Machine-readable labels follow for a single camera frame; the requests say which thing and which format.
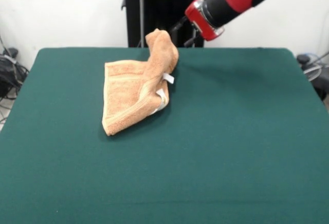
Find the cable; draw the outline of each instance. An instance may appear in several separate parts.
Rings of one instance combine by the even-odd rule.
[[[308,74],[312,71],[319,70],[318,73],[315,76],[313,76],[312,78],[308,78],[308,81],[311,82],[311,81],[317,79],[322,74],[322,69],[324,69],[324,68],[329,68],[329,65],[324,65],[324,66],[316,65],[312,68],[309,68],[309,69],[305,70],[304,74],[306,75],[306,74]]]
[[[0,120],[0,124],[3,125],[3,122],[7,119],[7,117],[3,118],[2,120]]]
[[[5,107],[5,106],[2,106],[1,104],[0,104],[0,107],[2,107],[2,108],[4,108],[4,109],[7,109],[7,110],[11,110],[10,107]]]
[[[0,43],[1,43],[2,47],[4,48],[4,50],[9,54],[9,56],[12,57],[11,52],[8,50],[8,48],[6,48],[4,42],[2,41],[1,34],[0,34]]]
[[[2,116],[2,118],[4,118],[5,116],[4,116],[4,113],[3,112],[1,112],[1,110],[0,110],[0,115]]]

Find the black cable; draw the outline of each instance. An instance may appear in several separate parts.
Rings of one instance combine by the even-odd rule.
[[[0,104],[0,107],[2,107],[2,108],[4,108],[4,109],[7,109],[7,110],[11,110],[10,107],[5,107],[5,106],[3,106],[3,105],[1,105],[1,104]]]
[[[0,120],[0,124],[3,125],[2,122],[4,122],[7,119],[7,117],[3,118],[2,120]]]
[[[325,53],[323,56],[318,57],[315,61],[313,61],[312,63],[316,63],[318,61],[321,61],[324,57],[326,57],[327,55],[329,55],[329,51],[327,53]]]

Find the black metal stand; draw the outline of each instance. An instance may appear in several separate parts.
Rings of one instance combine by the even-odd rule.
[[[147,47],[145,36],[156,28],[169,31],[183,16],[193,0],[125,0],[128,46]],[[190,23],[185,23],[171,35],[176,47],[184,47],[184,42],[195,36]],[[202,38],[196,40],[195,47],[203,47]]]

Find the table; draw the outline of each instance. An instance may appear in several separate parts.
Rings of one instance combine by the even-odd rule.
[[[114,137],[104,63],[42,49],[0,134],[0,223],[329,223],[329,116],[286,49],[180,49],[168,107]]]

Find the towel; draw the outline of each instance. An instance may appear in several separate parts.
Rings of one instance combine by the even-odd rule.
[[[102,125],[108,136],[140,122],[169,102],[168,82],[178,62],[169,34],[156,29],[145,37],[147,61],[121,60],[105,64]]]

